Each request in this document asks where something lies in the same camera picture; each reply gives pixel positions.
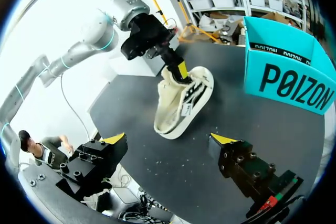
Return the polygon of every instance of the gray platform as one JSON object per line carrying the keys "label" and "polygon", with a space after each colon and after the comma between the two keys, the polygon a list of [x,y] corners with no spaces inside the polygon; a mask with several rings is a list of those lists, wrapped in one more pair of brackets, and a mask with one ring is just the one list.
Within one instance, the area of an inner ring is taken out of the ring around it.
{"label": "gray platform", "polygon": [[155,133],[153,120],[161,76],[117,76],[91,109],[102,137],[126,132],[127,172],[167,209],[193,224],[240,223],[253,204],[225,179],[207,152],[209,132],[244,139],[259,157],[304,179],[308,195],[316,177],[324,139],[324,118],[273,100],[244,94],[245,49],[209,43],[178,49],[188,69],[208,68],[215,79],[211,99],[177,140]]}

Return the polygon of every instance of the white sneaker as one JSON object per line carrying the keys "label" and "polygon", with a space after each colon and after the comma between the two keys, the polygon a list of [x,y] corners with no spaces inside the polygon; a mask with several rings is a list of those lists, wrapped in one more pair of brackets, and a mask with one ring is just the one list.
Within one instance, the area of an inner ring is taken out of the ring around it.
{"label": "white sneaker", "polygon": [[154,129],[166,139],[181,136],[213,92],[214,78],[208,69],[195,67],[188,74],[193,82],[181,84],[167,67],[161,72],[164,80],[157,85],[159,105]]}

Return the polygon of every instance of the man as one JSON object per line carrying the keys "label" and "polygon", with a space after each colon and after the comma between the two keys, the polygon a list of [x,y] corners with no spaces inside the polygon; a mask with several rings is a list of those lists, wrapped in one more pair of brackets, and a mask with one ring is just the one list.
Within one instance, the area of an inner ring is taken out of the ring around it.
{"label": "man", "polygon": [[59,170],[59,165],[68,162],[68,157],[58,148],[61,143],[65,149],[73,153],[74,149],[68,142],[68,138],[64,135],[56,137],[45,137],[40,143],[35,143],[26,131],[20,131],[21,150],[32,153],[35,158],[36,165],[46,163],[52,169]]}

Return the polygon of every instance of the teal box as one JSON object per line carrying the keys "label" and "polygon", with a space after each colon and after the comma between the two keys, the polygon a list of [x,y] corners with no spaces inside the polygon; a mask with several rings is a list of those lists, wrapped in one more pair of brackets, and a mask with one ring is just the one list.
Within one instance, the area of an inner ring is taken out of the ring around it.
{"label": "teal box", "polygon": [[318,41],[273,20],[244,24],[245,92],[324,115],[336,99],[336,71]]}

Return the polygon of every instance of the cable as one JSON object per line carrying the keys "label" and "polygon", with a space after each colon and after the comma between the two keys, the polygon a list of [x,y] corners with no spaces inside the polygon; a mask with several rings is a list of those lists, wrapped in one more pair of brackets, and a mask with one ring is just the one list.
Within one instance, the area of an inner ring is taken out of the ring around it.
{"label": "cable", "polygon": [[175,29],[176,29],[176,28],[177,28],[177,23],[176,23],[176,20],[175,20],[174,18],[169,18],[169,19],[167,19],[167,20],[163,23],[163,25],[166,24],[166,23],[168,22],[168,20],[170,20],[170,19],[174,20],[174,22],[175,22]]}
{"label": "cable", "polygon": [[176,217],[178,217],[178,219],[180,220],[180,222],[182,222],[182,224],[184,224],[184,222],[181,220],[181,218],[179,216],[176,216]]}
{"label": "cable", "polygon": [[83,125],[84,129],[85,129],[85,133],[86,133],[86,136],[88,138],[88,141],[90,141],[90,136],[89,136],[89,133],[88,133],[88,129],[85,127],[85,124],[84,122],[82,121],[82,119],[79,117],[79,115],[77,114],[77,112],[73,109],[73,107],[70,105],[67,97],[65,96],[64,94],[64,90],[63,90],[63,74],[61,74],[61,91],[62,91],[62,94],[63,94],[63,97],[64,97],[64,100],[67,102],[67,104],[69,105],[69,107],[71,108],[71,110],[73,111],[73,113],[76,115],[76,117],[79,119],[79,121],[81,122],[81,124]]}
{"label": "cable", "polygon": [[[125,211],[123,211],[124,213],[126,213]],[[118,220],[120,219],[120,216],[123,212],[120,212],[120,214],[118,215]]]}
{"label": "cable", "polygon": [[270,208],[267,207],[264,210],[255,213],[254,215],[252,215],[251,217],[249,217],[246,221],[242,222],[241,224],[246,224],[246,223],[250,223],[251,221],[254,221],[256,219],[258,219],[260,216],[264,215]]}
{"label": "cable", "polygon": [[293,204],[295,201],[297,201],[301,198],[304,199],[305,198],[304,195],[299,195],[299,196],[293,197],[292,199],[285,202],[283,205],[278,206],[278,207],[280,207],[280,209],[277,207],[277,205],[275,205],[273,208],[268,208],[268,210],[264,209],[264,211],[261,212],[262,214],[259,213],[258,217],[254,216],[253,220],[251,220],[251,218],[250,218],[250,219],[246,220],[245,222],[243,222],[242,224],[244,224],[244,223],[250,223],[250,224],[252,224],[252,223],[264,223],[267,219],[269,219],[270,217],[275,216],[276,214],[280,213],[286,207],[288,207],[289,205]]}
{"label": "cable", "polygon": [[[123,183],[122,183],[122,179],[123,179],[124,177],[127,178],[127,182],[123,184]],[[132,180],[132,179],[131,179],[130,175],[127,175],[127,174],[122,175],[121,178],[120,178],[120,186],[121,186],[121,187],[128,187],[128,185],[130,184],[131,180]]]}

